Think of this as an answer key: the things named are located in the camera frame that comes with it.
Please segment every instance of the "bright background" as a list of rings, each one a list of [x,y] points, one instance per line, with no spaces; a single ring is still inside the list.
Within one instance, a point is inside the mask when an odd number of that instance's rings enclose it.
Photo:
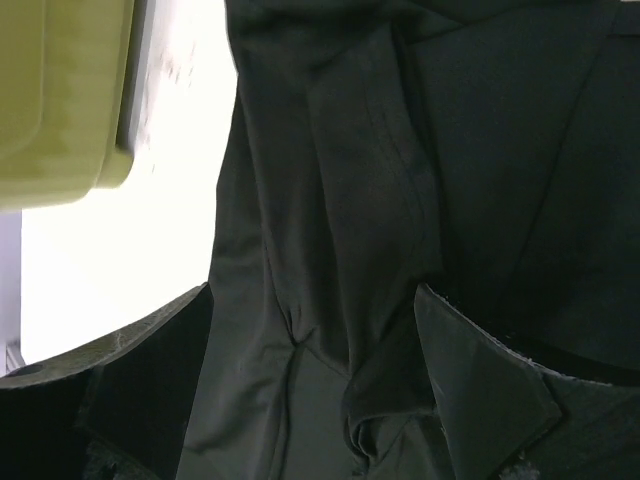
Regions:
[[[118,190],[23,214],[27,363],[134,322],[206,280],[236,83],[224,4],[150,3],[145,121],[131,176]]]

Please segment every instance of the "dark suit jacket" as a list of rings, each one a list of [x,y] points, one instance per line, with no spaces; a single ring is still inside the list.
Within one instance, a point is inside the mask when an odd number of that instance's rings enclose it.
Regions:
[[[640,478],[638,7],[227,1],[179,478]]]

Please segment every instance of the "stitching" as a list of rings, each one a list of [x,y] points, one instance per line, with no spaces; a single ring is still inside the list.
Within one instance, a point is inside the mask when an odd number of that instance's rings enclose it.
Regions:
[[[450,207],[446,196],[445,178],[440,161],[440,151],[438,148],[438,138],[433,122],[429,121],[429,105],[425,94],[421,91],[420,85],[422,85],[423,78],[420,69],[417,67],[416,53],[406,44],[402,37],[399,37],[401,41],[400,51],[406,62],[406,68],[404,69],[404,79],[407,84],[406,89],[409,93],[416,97],[416,115],[419,116],[417,122],[413,124],[409,123],[415,131],[415,136],[422,146],[425,152],[425,161],[427,166],[430,167],[431,176],[433,179],[433,188],[435,189],[435,207],[437,218],[437,228],[439,229],[439,253],[440,253],[440,267],[445,277],[445,282],[448,284],[448,294],[452,296],[457,302],[460,302],[460,251],[459,242],[457,241],[450,220]],[[407,110],[408,99],[404,98],[404,106]],[[416,188],[416,193],[419,196],[419,201],[427,201],[422,195],[420,190]],[[429,219],[426,217],[423,209],[423,220],[425,225],[429,225]]]
[[[403,85],[403,75],[402,75],[402,69],[400,67],[400,59],[398,57],[400,57],[400,55],[402,54],[402,56],[404,57],[404,60],[407,62],[408,64],[408,68],[405,71],[405,75],[412,75],[415,77],[416,75],[416,71],[414,70],[414,66],[413,64],[411,64],[412,62],[412,58],[409,58],[406,50],[401,49],[400,47],[395,47],[394,45],[394,52],[396,53],[396,65],[398,68],[398,83],[399,83],[399,87],[401,89],[401,91],[403,91],[403,88],[405,87]],[[413,85],[413,88],[411,89],[411,93],[414,93],[416,95],[416,99],[418,102],[418,112],[422,117],[426,116],[426,107],[424,104],[424,97],[423,95],[421,95],[421,92],[416,90],[416,86]],[[423,160],[425,162],[426,167],[428,168],[428,173],[431,177],[431,180],[433,182],[432,187],[435,189],[435,192],[433,193],[433,195],[435,196],[435,207],[436,207],[436,211],[437,211],[437,228],[439,229],[439,245],[438,245],[438,253],[439,253],[439,258],[440,258],[440,267],[442,267],[444,269],[445,274],[451,276],[451,275],[456,275],[458,273],[458,265],[457,262],[455,261],[456,259],[456,255],[446,255],[445,256],[445,246],[446,246],[446,242],[452,242],[453,239],[449,238],[451,236],[450,230],[449,230],[449,224],[447,221],[448,218],[448,208],[447,208],[447,202],[446,202],[446,197],[444,194],[444,188],[443,188],[443,178],[442,178],[442,172],[441,172],[441,168],[440,168],[440,161],[439,161],[439,155],[438,155],[438,150],[437,150],[437,145],[435,143],[435,132],[433,131],[433,127],[430,127],[430,123],[428,121],[425,120],[424,124],[421,125],[423,128],[420,129],[420,125],[414,125],[414,123],[411,121],[411,116],[410,113],[408,112],[408,108],[406,105],[407,99],[406,97],[404,97],[404,95],[402,96],[401,101],[399,102],[400,106],[402,107],[402,111],[404,113],[404,116],[407,119],[407,126],[406,128],[410,129],[411,133],[413,134],[413,139],[414,139],[414,144],[415,144],[415,148],[417,151],[421,151],[423,153],[422,157]],[[405,180],[407,181],[407,183],[413,187],[411,189],[411,191],[413,192],[413,197],[414,197],[414,201],[417,204],[418,210],[420,211],[421,214],[421,219],[423,222],[423,228],[422,230],[422,236],[421,236],[421,240],[424,241],[427,238],[427,234],[426,234],[426,229],[429,228],[428,226],[430,225],[429,219],[427,218],[427,214],[426,214],[426,210],[425,210],[425,206],[424,206],[424,202],[427,202],[428,200],[425,199],[423,197],[423,195],[420,192],[420,189],[418,188],[418,185],[416,184],[416,182],[414,181],[413,176],[411,175],[410,171],[407,169],[407,166],[403,160],[403,158],[406,157],[405,155],[405,151],[401,150],[399,148],[398,142],[396,140],[396,137],[393,133],[393,130],[391,129],[390,125],[389,125],[389,121],[388,121],[388,115],[387,115],[387,111],[388,111],[388,102],[382,102],[382,119],[384,120],[384,126],[386,129],[386,133],[388,138],[390,139],[390,143],[392,144],[395,152],[396,152],[396,156],[398,157],[398,159],[400,160],[400,167],[402,169],[402,171],[405,173]],[[429,159],[429,155],[433,156],[432,161],[430,161]]]
[[[322,205],[324,207],[323,209],[323,213],[324,213],[324,218],[323,221],[326,222],[326,228],[329,232],[329,237],[331,240],[331,259],[333,260],[333,266],[335,267],[335,271],[338,271],[338,255],[337,255],[337,249],[336,249],[336,242],[335,242],[335,235],[334,235],[334,231],[333,231],[333,227],[331,225],[331,222],[329,221],[329,212],[327,210],[327,195],[325,192],[325,179],[322,173],[322,168],[320,166],[320,154],[318,152],[318,146],[317,146],[317,138],[316,138],[316,128],[314,127],[314,120],[312,118],[311,115],[311,106],[309,104],[309,86],[306,86],[306,110],[307,110],[307,120],[309,122],[309,127],[310,127],[310,132],[311,132],[311,142],[313,145],[313,151],[314,151],[314,157],[315,157],[315,161],[316,164],[318,166],[318,178],[319,178],[319,183],[320,183],[320,189],[322,191]],[[336,288],[336,296],[337,296],[337,300],[340,302],[340,306],[342,306],[344,304],[343,301],[343,295],[342,295],[342,288],[340,285],[340,279],[338,277],[338,275],[336,274],[335,276],[335,288]],[[345,331],[347,333],[347,341],[349,340],[349,332],[348,332],[348,328],[347,328],[347,323],[343,322],[343,324],[345,325]],[[334,373],[339,374],[341,377],[343,378],[349,378],[348,376],[345,376],[344,373],[337,371],[336,369],[334,369],[333,367],[331,367],[330,365],[328,365],[326,362],[324,362],[323,360],[320,359],[320,357],[318,355],[315,354],[315,352],[313,350],[311,350],[308,347],[308,343],[311,340],[311,337],[313,335],[313,333],[315,332],[315,330],[317,329],[317,325],[315,325],[314,327],[312,327],[311,331],[305,336],[305,338],[303,338],[302,342],[300,342],[301,344],[303,344],[305,346],[305,348],[307,348],[307,350],[309,350],[309,352],[311,352],[313,354],[313,356],[319,360],[321,363],[323,363],[326,367],[328,367],[330,370],[332,370]],[[351,349],[348,349],[347,351],[347,359],[348,359],[348,365],[351,365]]]
[[[267,268],[268,269],[268,278],[269,281],[271,282],[271,286],[272,286],[272,290],[273,290],[273,296],[276,300],[276,305],[278,306],[278,311],[280,313],[281,319],[282,321],[285,323],[285,327],[287,329],[287,331],[289,332],[289,340],[291,341],[291,343],[293,344],[293,338],[292,338],[292,326],[290,325],[290,322],[288,322],[287,319],[289,319],[291,316],[287,316],[285,315],[285,309],[283,308],[283,302],[280,298],[280,294],[278,292],[278,289],[276,288],[276,282],[275,282],[275,278],[273,276],[273,268],[271,266],[271,254],[269,252],[269,246],[267,245],[267,239],[265,238],[265,235],[263,233],[263,222],[264,222],[264,218],[263,218],[263,214],[262,214],[262,205],[261,205],[261,195],[260,195],[260,186],[259,183],[257,181],[258,178],[258,172],[256,170],[256,166],[255,166],[255,156],[253,154],[254,151],[254,146],[251,144],[251,136],[250,136],[250,132],[249,132],[249,124],[246,120],[246,117],[244,115],[244,106],[242,105],[242,95],[241,95],[241,82],[242,80],[240,78],[238,78],[238,87],[237,87],[237,91],[238,91],[238,97],[240,100],[240,105],[243,107],[242,113],[243,113],[243,124],[244,124],[244,134],[247,137],[247,150],[248,153],[251,157],[251,168],[253,169],[253,178],[255,181],[255,186],[256,186],[256,195],[258,197],[258,203],[260,204],[260,234],[262,237],[262,250],[264,253],[264,265],[263,265],[263,269]]]
[[[271,459],[269,460],[269,468],[266,471],[266,476],[264,478],[266,478],[267,480],[277,480],[281,475],[282,475],[282,470],[285,466],[286,463],[286,458],[287,458],[287,450],[288,450],[288,446],[289,446],[289,436],[287,435],[287,430],[288,430],[288,426],[289,426],[289,411],[288,411],[288,406],[289,406],[289,377],[291,375],[291,369],[293,366],[293,359],[295,358],[295,356],[300,354],[300,351],[295,350],[291,353],[291,355],[289,356],[289,360],[287,363],[287,368],[284,372],[284,375],[282,376],[282,383],[283,385],[280,387],[278,394],[280,395],[281,399],[278,402],[279,407],[280,407],[280,412],[281,412],[281,417],[279,418],[279,422],[278,422],[278,430],[276,432],[276,441],[275,441],[275,445],[273,446],[273,449],[271,451]],[[276,462],[276,454],[280,453],[280,462],[279,464]]]
[[[335,373],[336,375],[338,375],[340,378],[342,378],[343,380],[349,381],[350,377],[349,375],[345,374],[344,372],[339,371],[338,369],[334,368],[333,366],[329,365],[326,361],[324,361],[322,358],[320,358],[318,356],[318,354],[312,350],[311,348],[309,348],[309,346],[306,343],[301,343],[300,346],[302,348],[304,348],[307,352],[309,352],[311,354],[311,356],[313,358],[315,358],[318,362],[320,362],[322,365],[324,365],[325,367],[327,367],[329,370],[331,370],[333,373]]]
[[[386,102],[380,102],[380,116],[382,118],[382,124],[383,124],[383,128],[384,128],[384,133],[386,134],[386,137],[388,138],[388,143],[391,146],[392,150],[395,152],[395,157],[397,158],[397,160],[399,160],[399,169],[401,171],[403,171],[405,173],[405,175],[403,175],[404,180],[410,184],[411,187],[409,190],[411,190],[412,193],[412,200],[409,200],[407,198],[406,203],[407,204],[412,204],[414,206],[417,207],[417,209],[420,211],[420,213],[422,214],[422,217],[425,217],[425,212],[424,212],[424,208],[422,205],[422,202],[420,201],[420,195],[417,191],[417,186],[415,184],[415,182],[413,181],[412,176],[410,175],[409,171],[407,170],[407,167],[404,163],[403,158],[405,157],[405,155],[403,154],[403,152],[401,151],[401,149],[398,146],[398,143],[396,141],[396,138],[394,137],[392,131],[391,131],[391,127],[389,126],[389,121],[388,121],[388,113],[387,113],[387,104]],[[405,117],[408,117],[408,114],[406,112],[403,111],[403,113],[405,114]],[[409,128],[412,128],[411,122],[407,122],[409,124]],[[416,150],[424,150],[422,148],[421,145],[416,145]],[[424,240],[426,233],[424,232],[424,229],[421,228],[419,230],[419,234],[418,234],[420,241]]]
[[[511,273],[509,274],[509,276],[507,277],[507,279],[506,279],[506,281],[504,283],[504,287],[502,288],[502,292],[500,293],[500,295],[498,295],[498,297],[496,299],[495,307],[494,307],[496,310],[498,309],[499,305],[504,300],[504,297],[507,295],[507,292],[509,290],[509,285],[513,282],[513,278],[515,277],[516,272],[520,268],[520,265],[522,264],[524,255],[527,252],[527,249],[529,248],[530,243],[531,243],[531,241],[533,239],[533,234],[534,234],[534,232],[536,230],[536,227],[538,226],[538,221],[540,220],[540,217],[542,216],[542,212],[544,211],[544,206],[547,203],[549,193],[551,192],[551,188],[553,186],[553,179],[555,177],[555,174],[556,174],[556,172],[558,170],[558,166],[560,164],[560,157],[562,156],[562,152],[564,151],[564,147],[565,147],[566,140],[567,140],[567,134],[569,133],[569,129],[573,125],[573,119],[575,117],[576,110],[578,109],[578,105],[580,103],[580,100],[581,100],[581,98],[582,98],[582,96],[584,94],[584,91],[585,91],[587,85],[589,84],[589,80],[591,79],[591,75],[593,73],[593,69],[594,69],[596,63],[598,62],[598,59],[602,55],[602,49],[604,48],[605,42],[606,42],[606,36],[603,38],[603,41],[602,41],[601,45],[598,47],[598,52],[594,56],[593,62],[589,66],[589,69],[588,69],[584,79],[582,80],[582,83],[580,84],[580,88],[578,89],[578,93],[576,94],[576,99],[573,102],[573,105],[571,106],[571,109],[569,111],[569,116],[568,116],[567,123],[566,123],[566,125],[564,126],[564,128],[562,130],[562,135],[560,137],[560,142],[559,142],[559,145],[558,145],[557,153],[556,153],[556,155],[555,155],[555,157],[553,159],[553,163],[552,163],[552,166],[551,166],[551,171],[549,173],[549,178],[548,178],[547,184],[545,185],[545,188],[543,190],[542,199],[540,200],[540,203],[539,203],[539,205],[538,205],[538,207],[536,209],[536,212],[533,215],[533,220],[531,221],[531,225],[529,226],[529,230],[527,232],[527,236],[525,237],[525,241],[523,242],[522,247],[520,249],[520,253],[518,254],[518,259],[515,262],[513,268],[511,269]]]
[[[376,62],[374,61],[374,59],[372,58],[372,55],[370,52],[366,52],[366,57],[369,61],[371,61],[371,63],[374,66],[377,66]],[[405,189],[403,188],[403,182],[401,181],[401,176],[398,174],[396,168],[394,168],[395,164],[398,163],[396,161],[393,161],[393,159],[391,159],[389,157],[389,155],[386,152],[386,149],[384,148],[383,145],[383,141],[380,135],[380,128],[376,125],[375,120],[373,119],[373,115],[372,115],[372,110],[373,110],[373,105],[371,102],[371,96],[370,96],[370,89],[371,87],[367,84],[366,81],[366,76],[363,70],[363,65],[362,65],[362,58],[358,55],[356,58],[357,61],[357,65],[358,65],[358,71],[360,73],[360,78],[362,81],[362,86],[363,86],[363,91],[364,91],[364,95],[365,95],[365,106],[367,109],[367,119],[369,120],[369,125],[372,129],[372,131],[374,132],[374,137],[376,138],[377,142],[378,142],[378,151],[382,154],[382,156],[386,159],[386,163],[387,163],[387,169],[390,171],[390,173],[395,177],[396,179],[396,183],[397,186],[400,188],[400,192],[402,193],[402,199],[403,199],[403,203],[405,204],[405,209],[406,209],[406,216],[409,218],[409,222],[411,224],[411,229],[412,229],[412,233],[413,233],[413,237],[414,237],[414,241],[413,241],[413,245],[411,247],[411,250],[409,251],[409,254],[407,255],[405,261],[403,262],[403,264],[400,266],[400,268],[398,269],[398,272],[395,275],[394,281],[396,281],[398,278],[401,278],[401,274],[403,274],[406,270],[407,270],[407,266],[410,263],[413,263],[414,257],[416,257],[417,252],[418,252],[418,246],[420,245],[420,243],[423,240],[423,235],[424,233],[419,233],[418,231],[418,225],[416,225],[416,221],[413,218],[413,215],[411,214],[411,202],[410,200],[407,198],[407,195],[405,194]],[[391,295],[391,289],[388,289],[384,298],[382,299],[382,301],[380,302],[381,304],[384,304],[387,302],[389,296]]]
[[[384,453],[384,455],[382,455],[382,457],[380,457],[380,459],[374,464],[372,465],[372,467],[376,467],[377,465],[380,465],[382,462],[384,462],[384,460],[389,456],[389,454],[391,453],[391,450],[393,449],[394,445],[396,444],[396,442],[398,441],[398,439],[400,438],[400,436],[404,433],[405,428],[407,427],[407,425],[414,420],[415,415],[409,415],[404,422],[402,422],[402,424],[398,427],[398,431],[394,434],[393,440],[391,440],[391,442],[389,443],[389,449]]]
[[[241,80],[238,79],[238,92],[240,92],[240,81]],[[243,118],[243,120],[244,120],[243,123],[244,123],[245,135],[247,136],[247,139],[250,140],[249,125],[248,125],[247,121],[244,118]],[[256,171],[256,168],[255,168],[255,163],[254,163],[255,157],[253,155],[253,146],[251,145],[250,141],[247,141],[247,147],[248,147],[248,150],[249,150],[249,155],[251,156],[251,164],[252,164],[251,168],[253,169],[254,179],[256,179],[258,172]],[[257,181],[256,181],[256,194],[257,194],[258,198],[260,198],[259,186],[258,186]],[[274,296],[275,301],[276,301],[278,312],[280,314],[280,319],[281,319],[281,321],[284,322],[285,328],[287,329],[287,332],[289,334],[289,341],[293,344],[292,327],[291,327],[290,323],[287,321],[288,317],[284,313],[282,302],[280,300],[280,296],[279,296],[278,290],[276,288],[276,283],[275,283],[275,280],[274,280],[274,277],[273,277],[273,269],[271,267],[271,257],[270,257],[270,253],[269,253],[269,247],[267,245],[267,241],[266,241],[266,239],[264,237],[264,233],[262,231],[263,230],[262,222],[264,220],[262,218],[262,209],[260,209],[260,217],[261,217],[260,218],[260,223],[261,223],[261,225],[260,225],[260,233],[261,233],[261,237],[262,237],[262,251],[263,251],[263,258],[264,258],[264,263],[262,265],[262,268],[263,268],[263,270],[266,269],[265,273],[267,273],[268,279],[269,279],[269,281],[271,283],[271,285],[265,284],[264,285],[264,289],[267,290],[267,289],[271,288],[271,290],[273,292],[273,296]],[[278,472],[276,471],[277,470],[277,468],[276,468],[277,465],[276,465],[275,459],[276,459],[276,454],[278,453],[278,443],[279,443],[278,439],[280,439],[280,437],[282,435],[282,427],[283,427],[282,422],[283,421],[287,421],[286,419],[287,419],[288,412],[287,412],[287,388],[286,388],[286,382],[288,381],[288,378],[289,378],[289,370],[291,368],[291,359],[293,358],[293,355],[295,355],[295,350],[289,356],[287,368],[285,369],[285,372],[283,374],[282,381],[285,382],[285,384],[281,385],[280,389],[278,390],[278,394],[281,395],[281,397],[282,397],[281,400],[278,402],[278,404],[279,404],[280,411],[282,412],[281,414],[284,417],[284,420],[281,419],[281,421],[278,422],[278,430],[277,430],[277,433],[276,433],[276,442],[275,442],[275,445],[273,446],[273,449],[272,449],[272,452],[271,452],[271,459],[269,460],[269,466],[265,470],[265,476],[263,477],[263,478],[265,478],[267,480],[274,478],[274,475],[278,474]],[[286,450],[286,439],[285,439],[285,445],[282,448]]]

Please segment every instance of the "jacket sleeve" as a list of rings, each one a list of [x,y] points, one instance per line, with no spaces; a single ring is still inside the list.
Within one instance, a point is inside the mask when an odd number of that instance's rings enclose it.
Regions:
[[[178,478],[266,479],[280,468],[293,347],[276,301],[241,101],[217,187],[211,335]]]
[[[229,41],[299,75],[326,63],[391,14],[390,0],[227,0]]]

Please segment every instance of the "black cloth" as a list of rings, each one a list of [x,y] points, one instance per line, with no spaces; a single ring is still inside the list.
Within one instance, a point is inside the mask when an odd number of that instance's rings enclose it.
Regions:
[[[201,285],[1,378],[0,478],[175,479],[212,311]]]
[[[637,5],[227,13],[178,478],[640,478]]]

